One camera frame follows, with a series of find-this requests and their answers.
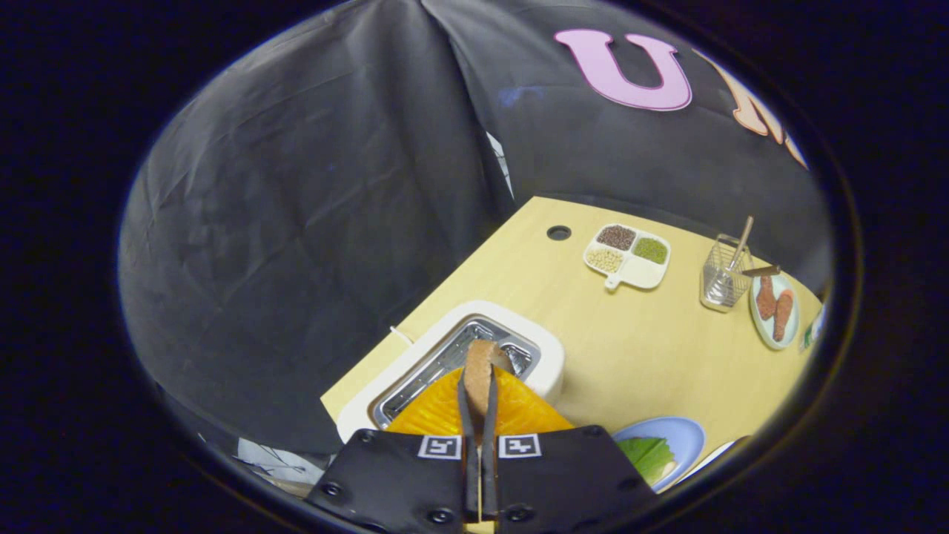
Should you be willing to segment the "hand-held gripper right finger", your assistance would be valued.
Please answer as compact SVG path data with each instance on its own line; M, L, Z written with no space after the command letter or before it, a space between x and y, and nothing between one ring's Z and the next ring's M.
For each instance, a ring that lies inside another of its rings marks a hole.
M492 369L481 460L483 516L497 533L606 533L658 503L600 425L502 433L502 382L520 383Z

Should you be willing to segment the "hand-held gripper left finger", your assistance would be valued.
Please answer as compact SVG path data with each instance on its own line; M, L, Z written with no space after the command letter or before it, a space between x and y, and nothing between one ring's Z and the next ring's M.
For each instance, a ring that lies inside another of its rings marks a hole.
M358 429L305 501L355 532L462 533L477 520L478 452L455 369L427 386L403 416L425 401L445 409L454 429Z

